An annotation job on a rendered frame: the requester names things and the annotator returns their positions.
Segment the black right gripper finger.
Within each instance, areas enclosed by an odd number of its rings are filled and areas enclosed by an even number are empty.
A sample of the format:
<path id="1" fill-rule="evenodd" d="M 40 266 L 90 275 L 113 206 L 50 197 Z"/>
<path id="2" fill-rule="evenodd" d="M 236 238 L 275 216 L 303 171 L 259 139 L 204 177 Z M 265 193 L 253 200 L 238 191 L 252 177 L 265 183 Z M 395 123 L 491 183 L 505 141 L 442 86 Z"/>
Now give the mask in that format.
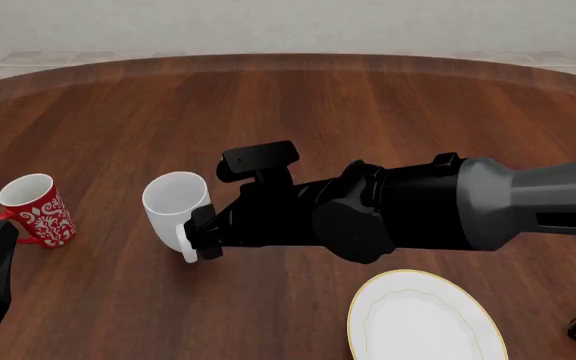
<path id="1" fill-rule="evenodd" d="M 223 256 L 224 247 L 238 247 L 241 242 L 216 233 L 203 233 L 192 236 L 191 244 L 201 260 L 215 260 Z"/>
<path id="2" fill-rule="evenodd" d="M 219 213 L 216 212 L 215 206 L 212 203 L 199 206 L 191 212 L 189 233 L 191 235 L 205 233 L 236 235 L 240 233 L 240 229 L 235 221 L 240 205 L 241 200 L 237 197 Z"/>

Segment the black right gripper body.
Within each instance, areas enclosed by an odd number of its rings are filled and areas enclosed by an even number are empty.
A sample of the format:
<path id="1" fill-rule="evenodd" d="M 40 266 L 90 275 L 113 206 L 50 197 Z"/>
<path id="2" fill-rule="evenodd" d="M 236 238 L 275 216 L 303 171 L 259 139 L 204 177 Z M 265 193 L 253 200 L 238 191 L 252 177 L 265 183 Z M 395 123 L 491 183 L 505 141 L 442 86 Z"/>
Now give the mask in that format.
<path id="1" fill-rule="evenodd" d="M 237 241 L 247 248 L 316 246 L 311 205 L 298 197 L 302 188 L 251 182 L 240 186 Z"/>

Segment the red mug with white pattern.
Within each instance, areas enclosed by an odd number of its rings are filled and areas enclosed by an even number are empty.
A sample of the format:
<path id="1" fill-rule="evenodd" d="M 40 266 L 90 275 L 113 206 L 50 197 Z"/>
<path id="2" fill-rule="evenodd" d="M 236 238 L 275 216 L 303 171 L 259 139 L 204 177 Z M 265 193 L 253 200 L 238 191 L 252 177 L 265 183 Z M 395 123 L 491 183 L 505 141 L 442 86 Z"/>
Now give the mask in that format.
<path id="1" fill-rule="evenodd" d="M 20 244 L 59 248 L 76 235 L 76 226 L 51 176 L 34 173 L 9 182 L 0 191 L 6 211 L 0 221 L 16 221 L 29 234 Z"/>

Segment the white plate with gold rim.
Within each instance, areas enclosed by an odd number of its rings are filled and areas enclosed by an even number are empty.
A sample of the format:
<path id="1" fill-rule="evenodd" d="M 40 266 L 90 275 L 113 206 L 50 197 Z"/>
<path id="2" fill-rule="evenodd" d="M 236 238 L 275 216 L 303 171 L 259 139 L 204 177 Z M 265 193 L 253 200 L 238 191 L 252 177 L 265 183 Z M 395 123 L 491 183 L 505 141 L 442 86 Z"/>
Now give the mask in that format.
<path id="1" fill-rule="evenodd" d="M 353 360 L 509 360 L 492 317 L 465 290 L 413 269 L 357 290 L 347 315 Z"/>

